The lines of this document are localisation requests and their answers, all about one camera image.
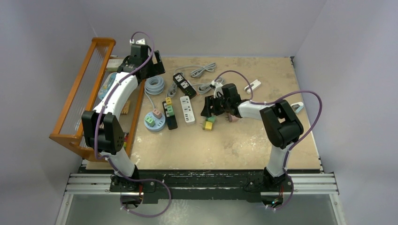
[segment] white power strip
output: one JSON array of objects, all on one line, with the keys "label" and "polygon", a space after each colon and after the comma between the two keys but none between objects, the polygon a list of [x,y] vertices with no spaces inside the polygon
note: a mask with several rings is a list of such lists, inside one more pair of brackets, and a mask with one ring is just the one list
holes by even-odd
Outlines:
[{"label": "white power strip", "polygon": [[182,96],[180,98],[181,106],[183,108],[185,122],[190,125],[195,123],[195,116],[193,115],[191,101],[188,96]]}]

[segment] gray floor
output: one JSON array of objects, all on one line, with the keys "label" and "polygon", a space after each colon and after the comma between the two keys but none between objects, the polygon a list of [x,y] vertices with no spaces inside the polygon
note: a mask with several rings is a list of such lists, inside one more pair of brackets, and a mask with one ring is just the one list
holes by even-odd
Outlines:
[{"label": "gray floor", "polygon": [[[160,212],[167,201],[139,206],[138,212]],[[68,225],[336,225],[329,195],[294,195],[276,213],[261,203],[231,200],[173,200],[168,211],[156,218],[142,218],[120,210],[118,195],[75,195]]]}]

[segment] white adapter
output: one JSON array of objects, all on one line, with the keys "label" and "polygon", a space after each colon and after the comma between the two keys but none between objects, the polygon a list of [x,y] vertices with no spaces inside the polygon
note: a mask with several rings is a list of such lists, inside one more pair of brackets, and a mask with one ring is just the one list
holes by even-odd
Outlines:
[{"label": "white adapter", "polygon": [[[256,90],[260,86],[261,82],[259,80],[253,81],[250,86],[252,87],[252,90]],[[244,90],[246,91],[247,94],[250,94],[250,88],[249,85],[247,85]]]},{"label": "white adapter", "polygon": [[195,116],[193,115],[191,101],[189,100],[188,96],[182,96],[180,98],[181,106],[183,108],[184,119],[186,124],[194,124],[195,123]]}]

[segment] yellow plug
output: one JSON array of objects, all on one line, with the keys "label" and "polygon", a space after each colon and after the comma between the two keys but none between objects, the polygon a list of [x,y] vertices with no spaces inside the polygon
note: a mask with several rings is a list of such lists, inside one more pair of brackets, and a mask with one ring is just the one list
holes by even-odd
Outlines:
[{"label": "yellow plug", "polygon": [[203,130],[211,131],[213,129],[213,123],[209,121],[205,121],[202,125]]},{"label": "yellow plug", "polygon": [[167,105],[171,105],[171,98],[170,98],[170,97],[167,97],[167,98],[166,98],[166,104],[167,104]]}]

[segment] tabletop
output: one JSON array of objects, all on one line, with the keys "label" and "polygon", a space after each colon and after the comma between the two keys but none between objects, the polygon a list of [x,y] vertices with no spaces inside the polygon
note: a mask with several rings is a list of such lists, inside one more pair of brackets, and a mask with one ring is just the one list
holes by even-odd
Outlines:
[{"label": "tabletop", "polygon": [[[294,68],[289,58],[224,58],[224,57],[164,57],[162,58],[166,73],[165,90],[156,96],[151,96],[155,107],[163,112],[162,102],[165,101],[166,90],[172,84],[173,72],[176,68],[187,65],[207,65],[215,62],[214,73],[204,72],[200,78],[190,77],[189,72],[195,67],[178,70],[192,84],[209,83],[225,70],[236,70],[248,78],[261,82],[254,90],[254,101],[271,102],[289,92],[299,90]],[[247,85],[244,79],[234,73],[222,76],[225,83],[234,83],[242,99],[250,97],[244,91]],[[120,124],[124,131],[131,125],[138,89],[130,96],[131,104],[128,115],[120,116]],[[260,120],[250,118],[228,122],[225,114],[219,115],[212,131],[202,130],[201,123],[205,118],[200,116],[208,92],[191,99],[196,123],[186,125],[180,104],[184,94],[177,91],[172,98],[178,128],[168,130],[165,127],[157,133],[149,132],[144,125],[145,115],[152,111],[152,105],[144,96],[134,143],[131,151],[131,161],[139,169],[263,169],[269,160],[271,143]],[[286,99],[290,104],[303,101],[301,94]],[[309,128],[309,120],[305,108],[297,114],[304,130]],[[291,152],[288,162],[289,169],[320,169],[318,153],[312,134],[298,144]],[[110,169],[107,163],[89,162],[87,169]]]}]

